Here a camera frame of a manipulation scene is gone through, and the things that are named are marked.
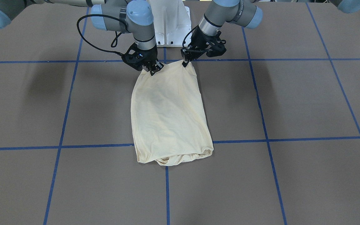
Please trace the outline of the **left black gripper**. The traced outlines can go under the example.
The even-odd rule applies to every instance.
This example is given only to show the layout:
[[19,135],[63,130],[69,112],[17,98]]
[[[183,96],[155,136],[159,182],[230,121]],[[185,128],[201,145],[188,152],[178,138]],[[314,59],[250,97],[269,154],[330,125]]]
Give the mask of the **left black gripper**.
[[191,34],[191,42],[188,46],[185,47],[185,57],[183,58],[182,66],[184,68],[192,62],[193,60],[198,59],[203,54],[206,54],[207,50],[210,48],[209,44],[206,42],[206,38],[209,35],[206,35],[201,31],[199,27],[194,27],[187,35],[188,37]]

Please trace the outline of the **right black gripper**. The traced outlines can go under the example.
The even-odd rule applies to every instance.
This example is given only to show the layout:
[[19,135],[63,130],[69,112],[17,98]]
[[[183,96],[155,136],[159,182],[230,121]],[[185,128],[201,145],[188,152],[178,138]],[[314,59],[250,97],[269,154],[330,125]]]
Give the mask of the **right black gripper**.
[[149,70],[151,76],[154,76],[157,72],[163,69],[164,64],[158,61],[157,47],[141,51],[144,54],[142,65]]

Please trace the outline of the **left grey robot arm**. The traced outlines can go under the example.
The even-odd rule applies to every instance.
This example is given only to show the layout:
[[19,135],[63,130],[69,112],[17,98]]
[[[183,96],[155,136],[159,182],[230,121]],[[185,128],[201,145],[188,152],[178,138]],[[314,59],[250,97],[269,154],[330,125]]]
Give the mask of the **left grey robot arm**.
[[360,0],[213,0],[193,30],[185,60],[222,60],[225,41],[216,51],[208,38],[222,31],[228,40],[238,37],[235,27],[252,32],[230,50],[248,50],[251,61],[360,60]]

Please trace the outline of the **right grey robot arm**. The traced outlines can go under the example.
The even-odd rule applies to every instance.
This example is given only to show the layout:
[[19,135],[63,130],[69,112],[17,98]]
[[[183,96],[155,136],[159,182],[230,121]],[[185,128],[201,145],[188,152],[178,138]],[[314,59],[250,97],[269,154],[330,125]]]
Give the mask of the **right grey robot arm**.
[[96,29],[114,32],[112,48],[117,46],[122,34],[132,34],[134,42],[125,53],[110,52],[133,69],[145,69],[154,75],[164,67],[158,59],[152,7],[146,0],[0,0],[0,29],[27,7],[46,3],[89,8],[89,13],[80,17],[76,26],[89,18]]

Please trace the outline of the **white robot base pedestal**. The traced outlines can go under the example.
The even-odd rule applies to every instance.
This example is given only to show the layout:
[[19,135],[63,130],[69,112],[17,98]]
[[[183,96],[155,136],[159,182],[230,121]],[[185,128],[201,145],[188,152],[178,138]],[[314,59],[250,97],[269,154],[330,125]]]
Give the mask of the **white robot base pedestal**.
[[157,47],[183,47],[191,42],[190,9],[182,0],[149,0]]

